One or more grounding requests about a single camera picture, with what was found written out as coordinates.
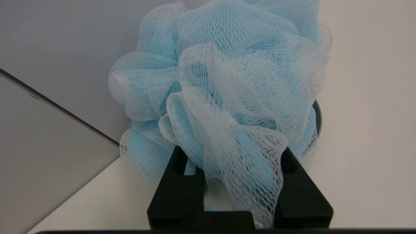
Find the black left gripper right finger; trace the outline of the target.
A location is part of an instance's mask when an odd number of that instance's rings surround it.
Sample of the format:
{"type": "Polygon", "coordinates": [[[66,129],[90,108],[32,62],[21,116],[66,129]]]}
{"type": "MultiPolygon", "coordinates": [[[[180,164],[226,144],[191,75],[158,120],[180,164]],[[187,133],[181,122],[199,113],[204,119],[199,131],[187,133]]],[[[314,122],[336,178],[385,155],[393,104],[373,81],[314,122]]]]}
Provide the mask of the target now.
{"type": "Polygon", "coordinates": [[[275,228],[329,228],[334,210],[289,148],[282,153],[283,187],[275,228]]]}

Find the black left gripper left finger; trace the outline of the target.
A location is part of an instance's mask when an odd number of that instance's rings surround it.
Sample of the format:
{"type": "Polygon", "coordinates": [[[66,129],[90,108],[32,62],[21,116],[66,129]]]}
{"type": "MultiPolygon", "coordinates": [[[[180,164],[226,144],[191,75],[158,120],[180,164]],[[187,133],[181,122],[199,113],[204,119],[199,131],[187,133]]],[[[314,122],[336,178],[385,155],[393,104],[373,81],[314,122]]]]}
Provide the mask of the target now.
{"type": "Polygon", "coordinates": [[[184,175],[187,161],[176,146],[147,210],[151,228],[189,228],[204,211],[204,172],[196,167],[195,174],[184,175]]]}

